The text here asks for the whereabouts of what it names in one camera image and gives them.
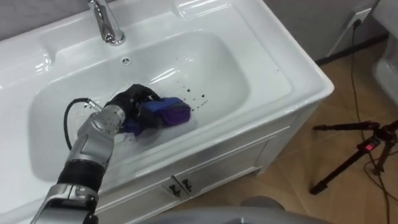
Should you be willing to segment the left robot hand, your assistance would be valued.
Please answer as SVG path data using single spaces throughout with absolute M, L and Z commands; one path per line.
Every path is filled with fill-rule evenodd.
M 140 84 L 133 84 L 126 91 L 118 93 L 105 106 L 115 105 L 121 108 L 126 117 L 124 124 L 133 121 L 142 129 L 157 129 L 162 122 L 155 112 L 144 107 L 144 103 L 158 101 L 162 99 L 155 91 Z

